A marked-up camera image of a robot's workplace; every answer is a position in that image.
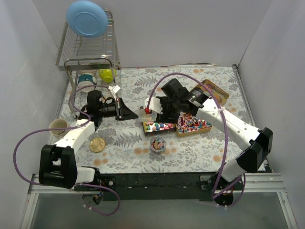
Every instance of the rack leg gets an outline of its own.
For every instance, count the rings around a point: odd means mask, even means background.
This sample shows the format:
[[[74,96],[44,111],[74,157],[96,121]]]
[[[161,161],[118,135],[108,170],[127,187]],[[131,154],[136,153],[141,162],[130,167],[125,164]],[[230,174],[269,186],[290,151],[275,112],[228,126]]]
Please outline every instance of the rack leg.
[[[70,82],[71,87],[72,87],[72,92],[71,92],[71,94],[73,94],[73,93],[75,92],[75,90],[76,90],[76,88],[75,88],[75,85],[76,85],[76,84],[74,83],[74,81],[73,81],[73,79],[72,79],[72,76],[71,76],[70,72],[69,72],[69,71],[66,71],[66,73],[67,73],[69,82]],[[74,104],[74,102],[75,102],[75,97],[72,98],[71,103],[69,103],[68,105],[69,105],[69,108],[70,108],[70,110],[71,110],[71,113],[72,113],[73,117],[74,117],[74,118],[77,118],[77,115],[76,115],[76,113],[75,113],[75,111],[74,111],[74,108],[73,108],[73,106],[72,106],[72,104]]]

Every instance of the white wall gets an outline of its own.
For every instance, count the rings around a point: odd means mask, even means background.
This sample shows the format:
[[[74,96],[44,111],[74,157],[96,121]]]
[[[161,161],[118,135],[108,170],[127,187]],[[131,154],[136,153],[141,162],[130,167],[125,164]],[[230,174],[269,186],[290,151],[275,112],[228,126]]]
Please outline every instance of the white wall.
[[[274,0],[241,63],[258,127],[274,132],[271,167],[282,174],[299,228],[305,228],[305,2]]]
[[[60,43],[75,0],[33,0]],[[114,14],[123,67],[240,62],[272,0],[92,0]]]
[[[20,226],[29,185],[14,170],[13,149],[28,132],[55,117],[66,77],[55,66],[57,48],[31,0],[0,0],[0,222]],[[30,137],[18,151],[18,165],[31,178],[48,134]]]

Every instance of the table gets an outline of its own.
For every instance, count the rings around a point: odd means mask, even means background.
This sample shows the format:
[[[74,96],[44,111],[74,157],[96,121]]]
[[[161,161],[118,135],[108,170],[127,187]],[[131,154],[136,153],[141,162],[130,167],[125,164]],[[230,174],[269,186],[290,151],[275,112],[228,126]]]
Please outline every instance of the table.
[[[124,69],[118,71],[117,79],[121,86],[121,96],[131,110],[137,110],[143,100],[149,97],[153,86],[168,73],[181,72],[202,81],[209,79],[230,95],[224,105],[227,110],[247,123],[251,123],[244,103],[241,89],[232,67],[175,67]],[[183,76],[172,76],[165,79],[164,85],[171,78],[177,78],[189,90],[197,83]],[[61,118],[74,121],[68,108],[71,88],[68,87],[63,102]],[[164,95],[161,87],[156,95]],[[76,96],[75,104],[82,107],[86,104],[86,93]],[[93,153],[89,143],[96,137],[105,140],[106,147],[100,153]],[[78,166],[91,166],[100,169],[101,173],[154,173],[154,172],[202,172],[217,171],[224,152],[224,134],[216,128],[209,133],[178,138],[176,133],[163,135],[167,141],[166,151],[161,155],[150,152],[150,139],[144,135],[142,123],[134,120],[118,122],[114,118],[104,118],[99,129],[76,153]],[[234,158],[241,150],[232,141],[228,143],[227,160]]]

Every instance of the red object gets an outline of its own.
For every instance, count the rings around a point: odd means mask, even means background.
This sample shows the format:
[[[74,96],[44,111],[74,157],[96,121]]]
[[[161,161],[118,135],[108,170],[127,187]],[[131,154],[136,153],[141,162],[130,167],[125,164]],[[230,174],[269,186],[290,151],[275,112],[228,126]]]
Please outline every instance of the red object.
[[[149,114],[149,109],[148,109],[148,107],[146,107],[145,109],[144,109],[144,111],[145,111],[145,113],[148,115]]]

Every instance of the beige cup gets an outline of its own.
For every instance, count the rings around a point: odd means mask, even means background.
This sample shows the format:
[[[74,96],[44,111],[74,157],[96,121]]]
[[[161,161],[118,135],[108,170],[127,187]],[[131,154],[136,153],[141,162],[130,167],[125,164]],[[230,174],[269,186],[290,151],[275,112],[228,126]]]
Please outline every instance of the beige cup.
[[[66,128],[68,126],[69,125],[67,121],[60,118],[60,119],[55,119],[53,122],[51,122],[49,128]],[[53,135],[59,140],[68,133],[68,130],[51,130],[49,132],[51,135]]]

